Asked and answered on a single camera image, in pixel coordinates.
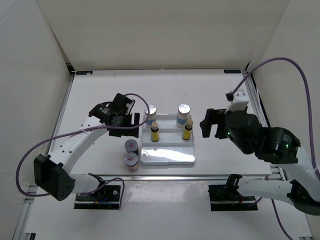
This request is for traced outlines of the blue label bead jar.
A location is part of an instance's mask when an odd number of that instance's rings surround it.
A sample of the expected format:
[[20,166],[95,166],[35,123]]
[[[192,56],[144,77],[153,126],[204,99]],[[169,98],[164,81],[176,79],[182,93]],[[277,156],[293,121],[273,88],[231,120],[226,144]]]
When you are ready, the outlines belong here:
[[191,108],[188,104],[182,103],[179,105],[176,115],[176,126],[178,128],[183,128],[190,116]]
[[157,108],[155,105],[149,104],[148,107],[144,108],[143,120],[147,129],[150,129],[152,123],[157,121]]

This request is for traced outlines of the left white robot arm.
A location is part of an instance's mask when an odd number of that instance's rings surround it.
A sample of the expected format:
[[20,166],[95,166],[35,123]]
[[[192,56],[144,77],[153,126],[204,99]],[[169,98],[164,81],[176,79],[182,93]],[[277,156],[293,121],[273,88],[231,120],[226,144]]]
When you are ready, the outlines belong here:
[[86,193],[93,200],[100,200],[105,188],[99,183],[81,184],[71,175],[76,162],[105,133],[113,137],[139,136],[139,113],[132,114],[134,99],[117,93],[111,102],[99,103],[88,113],[76,134],[72,134],[48,155],[39,154],[33,161],[35,184],[58,201],[72,193]]

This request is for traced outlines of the tan spice jar red label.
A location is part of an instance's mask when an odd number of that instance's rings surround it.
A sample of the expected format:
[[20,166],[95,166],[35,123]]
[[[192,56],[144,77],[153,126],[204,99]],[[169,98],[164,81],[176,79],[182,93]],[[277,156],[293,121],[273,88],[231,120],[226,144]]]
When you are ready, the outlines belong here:
[[140,167],[139,158],[134,152],[129,152],[125,158],[124,163],[131,170],[136,171]]

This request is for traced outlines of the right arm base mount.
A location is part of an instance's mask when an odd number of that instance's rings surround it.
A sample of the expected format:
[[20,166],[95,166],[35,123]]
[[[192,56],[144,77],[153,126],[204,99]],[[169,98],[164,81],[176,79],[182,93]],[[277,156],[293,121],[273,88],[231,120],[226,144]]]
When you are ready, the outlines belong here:
[[261,197],[244,196],[238,192],[239,181],[244,177],[231,174],[225,184],[208,186],[210,210],[212,212],[257,211]]

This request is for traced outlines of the dark spice jar red label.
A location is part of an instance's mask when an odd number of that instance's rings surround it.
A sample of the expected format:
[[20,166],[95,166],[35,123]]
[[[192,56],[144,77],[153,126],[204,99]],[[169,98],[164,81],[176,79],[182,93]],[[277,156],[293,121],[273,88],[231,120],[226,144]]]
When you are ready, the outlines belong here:
[[139,155],[139,145],[138,142],[134,139],[128,139],[124,143],[124,148],[127,153],[135,153],[136,155]]

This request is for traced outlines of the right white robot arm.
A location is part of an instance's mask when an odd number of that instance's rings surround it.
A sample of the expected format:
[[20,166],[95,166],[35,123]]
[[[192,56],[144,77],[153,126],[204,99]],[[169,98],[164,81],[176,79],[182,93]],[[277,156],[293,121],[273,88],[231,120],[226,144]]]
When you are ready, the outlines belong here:
[[212,126],[217,125],[215,138],[229,139],[243,154],[254,154],[292,178],[273,182],[230,174],[225,185],[211,192],[215,201],[262,197],[288,203],[308,215],[320,214],[320,181],[312,161],[292,132],[281,127],[264,127],[256,115],[246,110],[209,108],[199,125],[203,138],[208,138]]

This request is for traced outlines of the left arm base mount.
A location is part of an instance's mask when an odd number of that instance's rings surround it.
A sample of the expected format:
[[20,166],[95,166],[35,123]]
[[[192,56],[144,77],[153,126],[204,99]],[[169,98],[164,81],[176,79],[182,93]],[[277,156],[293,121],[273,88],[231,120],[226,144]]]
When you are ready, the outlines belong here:
[[98,182],[94,189],[102,187],[91,194],[77,193],[73,208],[76,210],[120,210],[125,191],[124,180],[120,177],[107,180],[93,173],[89,175]]

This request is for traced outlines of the yellow label bottle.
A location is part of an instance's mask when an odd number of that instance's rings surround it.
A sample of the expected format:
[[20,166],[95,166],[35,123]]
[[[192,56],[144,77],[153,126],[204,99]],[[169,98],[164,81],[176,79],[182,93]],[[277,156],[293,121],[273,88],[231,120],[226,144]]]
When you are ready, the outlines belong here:
[[151,124],[150,139],[152,142],[158,142],[160,139],[159,125],[156,121],[152,122]]
[[191,138],[192,130],[193,130],[193,120],[188,119],[185,126],[184,126],[182,138],[184,140],[189,140]]

